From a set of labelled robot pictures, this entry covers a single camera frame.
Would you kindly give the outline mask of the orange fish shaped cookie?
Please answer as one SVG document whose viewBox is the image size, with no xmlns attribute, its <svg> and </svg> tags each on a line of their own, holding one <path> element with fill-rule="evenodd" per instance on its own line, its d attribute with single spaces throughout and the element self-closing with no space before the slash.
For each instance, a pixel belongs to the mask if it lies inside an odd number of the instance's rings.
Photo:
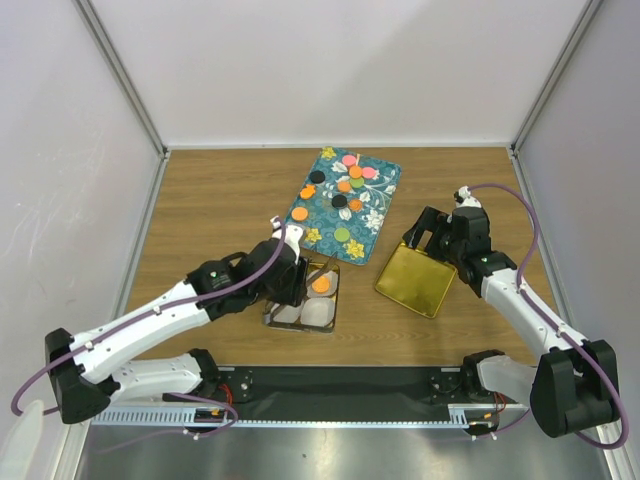
<svg viewBox="0 0 640 480">
<path fill-rule="evenodd" d="M 301 189 L 299 196 L 303 200 L 311 199 L 316 193 L 316 187 L 314 185 L 306 185 Z"/>
</svg>

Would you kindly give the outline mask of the green sandwich cookie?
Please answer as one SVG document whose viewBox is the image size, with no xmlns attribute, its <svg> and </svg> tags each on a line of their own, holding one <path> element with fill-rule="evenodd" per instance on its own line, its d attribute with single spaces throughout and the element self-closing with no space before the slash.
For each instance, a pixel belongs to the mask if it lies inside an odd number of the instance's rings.
<svg viewBox="0 0 640 480">
<path fill-rule="evenodd" d="M 334 232 L 334 238 L 338 242 L 346 242 L 350 238 L 350 232 L 344 227 L 338 228 Z"/>
</svg>

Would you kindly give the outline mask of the tan embossed sandwich biscuit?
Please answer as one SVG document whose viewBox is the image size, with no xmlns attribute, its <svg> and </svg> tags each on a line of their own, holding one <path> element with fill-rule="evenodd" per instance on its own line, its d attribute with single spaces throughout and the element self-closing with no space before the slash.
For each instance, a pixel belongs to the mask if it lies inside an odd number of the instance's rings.
<svg viewBox="0 0 640 480">
<path fill-rule="evenodd" d="M 315 293 L 324 294 L 331 288 L 331 281 L 327 276 L 321 276 L 312 283 L 311 287 Z"/>
</svg>

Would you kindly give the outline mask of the tan round biscuit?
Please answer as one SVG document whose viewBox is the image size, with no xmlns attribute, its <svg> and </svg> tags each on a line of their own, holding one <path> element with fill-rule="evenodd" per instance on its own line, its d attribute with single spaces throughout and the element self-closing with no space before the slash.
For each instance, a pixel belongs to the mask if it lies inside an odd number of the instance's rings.
<svg viewBox="0 0 640 480">
<path fill-rule="evenodd" d="M 303 222 L 308 219 L 309 211 L 305 207 L 299 206 L 291 211 L 291 217 L 296 222 Z"/>
</svg>

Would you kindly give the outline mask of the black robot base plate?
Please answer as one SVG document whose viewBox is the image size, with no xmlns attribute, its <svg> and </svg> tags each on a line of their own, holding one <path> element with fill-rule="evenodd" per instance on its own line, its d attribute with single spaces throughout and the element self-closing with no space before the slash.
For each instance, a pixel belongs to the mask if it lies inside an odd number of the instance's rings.
<svg viewBox="0 0 640 480">
<path fill-rule="evenodd" d="M 246 366 L 223 367 L 221 383 L 233 405 L 276 403 L 321 407 L 357 404 L 491 404 L 492 394 L 473 393 L 458 367 Z"/>
</svg>

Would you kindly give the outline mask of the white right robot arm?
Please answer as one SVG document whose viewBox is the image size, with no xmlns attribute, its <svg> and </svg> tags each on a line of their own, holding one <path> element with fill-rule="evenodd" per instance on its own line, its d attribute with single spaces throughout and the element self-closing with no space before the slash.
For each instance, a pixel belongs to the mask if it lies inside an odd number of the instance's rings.
<svg viewBox="0 0 640 480">
<path fill-rule="evenodd" d="M 571 328 L 531 290 L 516 263 L 493 249 L 482 207 L 459 206 L 450 213 L 425 207 L 403 241 L 416 248 L 424 233 L 431 235 L 426 255 L 452 265 L 538 358 L 537 367 L 529 368 L 498 353 L 476 355 L 475 368 L 460 377 L 467 399 L 482 402 L 495 391 L 503 393 L 527 405 L 552 438 L 613 422 L 628 425 L 613 348 Z"/>
</svg>

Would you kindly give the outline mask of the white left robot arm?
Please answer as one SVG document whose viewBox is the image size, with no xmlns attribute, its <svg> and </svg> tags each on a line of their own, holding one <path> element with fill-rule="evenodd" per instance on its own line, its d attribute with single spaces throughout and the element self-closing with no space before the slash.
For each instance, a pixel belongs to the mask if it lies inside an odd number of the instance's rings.
<svg viewBox="0 0 640 480">
<path fill-rule="evenodd" d="M 65 424 L 91 419 L 118 400 L 190 394 L 213 398 L 217 366 L 204 349 L 175 359 L 137 356 L 187 330 L 236 314 L 260 301 L 301 302 L 308 260 L 304 234 L 294 225 L 278 230 L 250 253 L 203 263 L 155 300 L 110 323 L 73 335 L 63 328 L 45 337 L 48 376 Z"/>
</svg>

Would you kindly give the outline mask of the gold tin lid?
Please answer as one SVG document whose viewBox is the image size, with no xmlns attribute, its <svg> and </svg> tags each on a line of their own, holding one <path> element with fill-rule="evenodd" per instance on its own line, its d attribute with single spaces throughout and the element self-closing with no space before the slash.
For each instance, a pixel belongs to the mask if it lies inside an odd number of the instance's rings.
<svg viewBox="0 0 640 480">
<path fill-rule="evenodd" d="M 454 266 L 401 242 L 380 272 L 374 289 L 412 312 L 433 319 L 456 276 Z"/>
</svg>

